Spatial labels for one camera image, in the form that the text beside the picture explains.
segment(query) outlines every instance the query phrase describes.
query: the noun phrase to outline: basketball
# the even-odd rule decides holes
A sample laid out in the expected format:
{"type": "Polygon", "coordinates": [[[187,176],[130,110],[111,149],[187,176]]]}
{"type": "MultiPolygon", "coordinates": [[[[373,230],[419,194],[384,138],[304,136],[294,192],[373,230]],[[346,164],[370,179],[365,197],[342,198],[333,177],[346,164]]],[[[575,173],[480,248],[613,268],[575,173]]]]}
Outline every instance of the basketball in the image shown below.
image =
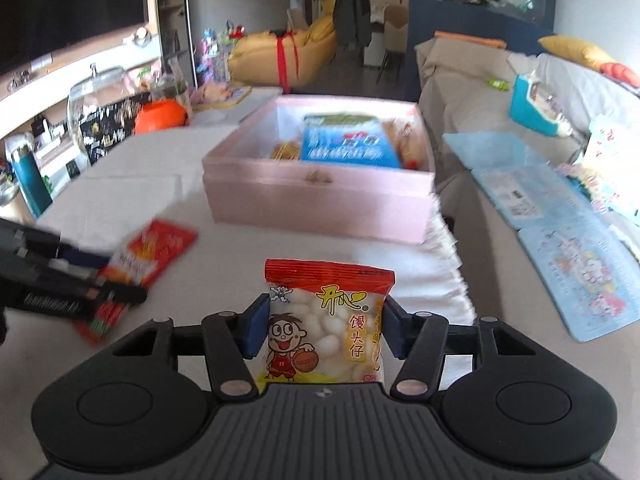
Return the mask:
{"type": "Polygon", "coordinates": [[[291,363],[299,372],[310,372],[318,366],[318,354],[315,352],[307,352],[306,350],[298,350],[293,354],[291,363]]]}

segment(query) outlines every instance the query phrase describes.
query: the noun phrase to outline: glass jar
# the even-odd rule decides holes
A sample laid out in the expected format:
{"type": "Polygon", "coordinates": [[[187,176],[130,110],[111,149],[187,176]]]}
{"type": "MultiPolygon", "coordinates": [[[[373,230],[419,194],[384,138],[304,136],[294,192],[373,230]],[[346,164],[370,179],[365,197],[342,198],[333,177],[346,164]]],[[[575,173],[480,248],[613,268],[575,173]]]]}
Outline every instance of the glass jar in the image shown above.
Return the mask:
{"type": "Polygon", "coordinates": [[[135,117],[150,100],[118,66],[98,72],[74,85],[69,92],[67,120],[72,139],[94,164],[115,144],[132,135],[135,117]]]}
{"type": "Polygon", "coordinates": [[[171,73],[159,76],[151,83],[151,99],[160,101],[162,99],[173,99],[185,110],[191,120],[193,118],[193,107],[189,96],[189,86],[182,74],[182,69],[175,57],[169,58],[168,66],[171,73]]]}

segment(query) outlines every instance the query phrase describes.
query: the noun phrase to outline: cardboard box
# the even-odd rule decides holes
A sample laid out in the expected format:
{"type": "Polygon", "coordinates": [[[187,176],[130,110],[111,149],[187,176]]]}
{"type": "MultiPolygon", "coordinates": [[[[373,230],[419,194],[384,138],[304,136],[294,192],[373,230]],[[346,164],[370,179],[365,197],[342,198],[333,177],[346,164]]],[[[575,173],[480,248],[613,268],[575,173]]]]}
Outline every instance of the cardboard box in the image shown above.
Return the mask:
{"type": "Polygon", "coordinates": [[[245,119],[202,163],[218,222],[420,244],[433,211],[433,153],[413,103],[279,97],[245,119]],[[302,136],[307,114],[343,112],[412,123],[425,139],[424,171],[270,159],[276,144],[302,136]]]}

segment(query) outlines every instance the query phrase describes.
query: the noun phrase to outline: television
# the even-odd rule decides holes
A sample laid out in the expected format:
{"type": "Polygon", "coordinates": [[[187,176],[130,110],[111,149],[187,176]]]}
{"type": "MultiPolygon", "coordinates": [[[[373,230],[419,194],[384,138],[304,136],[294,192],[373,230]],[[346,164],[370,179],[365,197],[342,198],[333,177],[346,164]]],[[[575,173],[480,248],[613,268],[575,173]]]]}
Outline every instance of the television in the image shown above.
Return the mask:
{"type": "Polygon", "coordinates": [[[0,0],[0,75],[45,54],[148,22],[146,0],[0,0]]]}

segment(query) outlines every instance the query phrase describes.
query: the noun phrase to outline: dark jacket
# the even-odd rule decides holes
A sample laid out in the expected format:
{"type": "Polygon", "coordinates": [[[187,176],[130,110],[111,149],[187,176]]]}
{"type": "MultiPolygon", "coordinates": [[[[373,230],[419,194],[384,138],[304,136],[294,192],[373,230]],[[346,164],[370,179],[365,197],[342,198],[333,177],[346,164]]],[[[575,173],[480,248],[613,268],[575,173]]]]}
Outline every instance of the dark jacket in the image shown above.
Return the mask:
{"type": "Polygon", "coordinates": [[[371,2],[335,0],[334,26],[338,44],[366,47],[371,43],[371,2]]]}

